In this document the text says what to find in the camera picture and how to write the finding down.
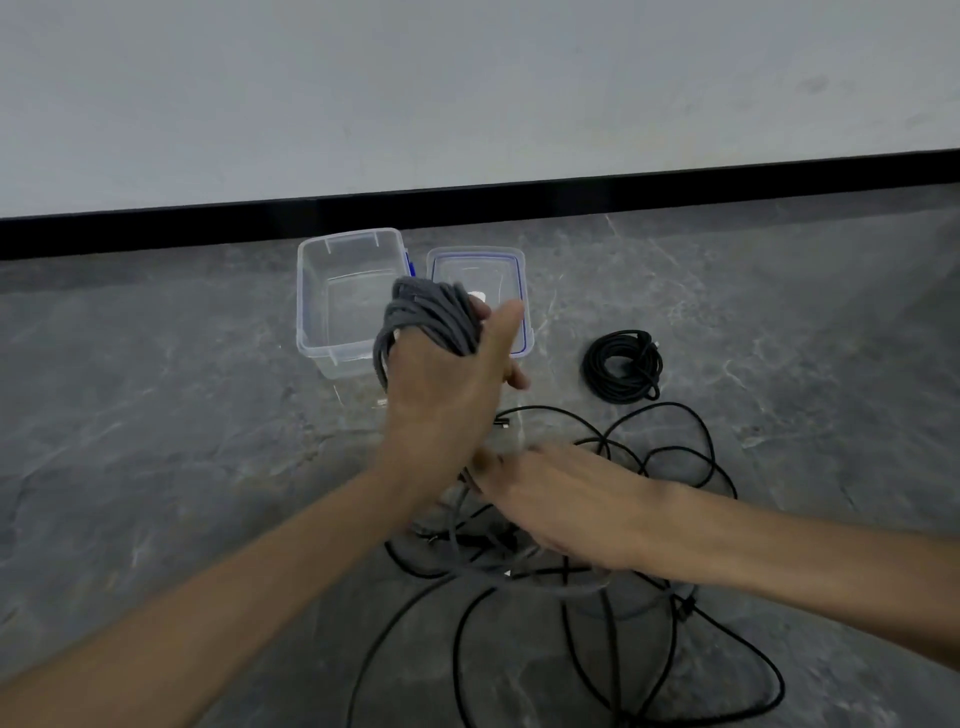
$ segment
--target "transparent storage box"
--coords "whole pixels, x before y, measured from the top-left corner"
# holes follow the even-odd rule
[[[297,251],[297,348],[329,379],[373,372],[373,339],[394,280],[408,275],[399,231],[312,237]]]
[[[462,283],[468,293],[490,308],[496,309],[510,299],[523,301],[523,324],[516,333],[510,356],[520,358],[534,348],[523,251],[483,245],[434,248],[426,256],[426,275],[437,282]]]

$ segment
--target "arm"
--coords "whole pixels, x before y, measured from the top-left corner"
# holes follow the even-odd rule
[[[475,462],[542,543],[611,569],[733,587],[960,669],[960,541],[790,516],[630,473],[572,446]]]
[[[476,355],[418,330],[390,357],[387,424],[374,465],[288,522],[0,687],[20,728],[174,728],[199,718],[229,681],[325,587],[453,482],[490,430],[523,306],[487,319]]]
[[[702,581],[835,619],[960,669],[960,541],[801,518],[690,489],[677,501],[706,527],[697,545]]]
[[[358,475],[211,569],[14,678],[0,692],[0,715],[17,726],[188,725],[290,619],[413,515],[416,503],[388,474]]]

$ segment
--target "container lid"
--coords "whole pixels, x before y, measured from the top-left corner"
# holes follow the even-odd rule
[[[426,275],[436,282],[462,283],[470,295],[490,308],[498,308],[510,299],[523,301],[523,323],[516,333],[510,356],[520,358],[534,348],[522,251],[491,246],[434,248],[426,256]]]

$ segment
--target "forearm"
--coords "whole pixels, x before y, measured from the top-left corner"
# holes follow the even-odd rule
[[[172,728],[197,719],[290,619],[416,503],[362,473],[216,566],[0,689],[10,725]]]
[[[689,494],[695,580],[835,619],[960,668],[960,542]]]

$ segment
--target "black baseboard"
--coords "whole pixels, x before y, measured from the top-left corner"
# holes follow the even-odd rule
[[[960,181],[960,149],[0,220],[0,259],[432,228]]]

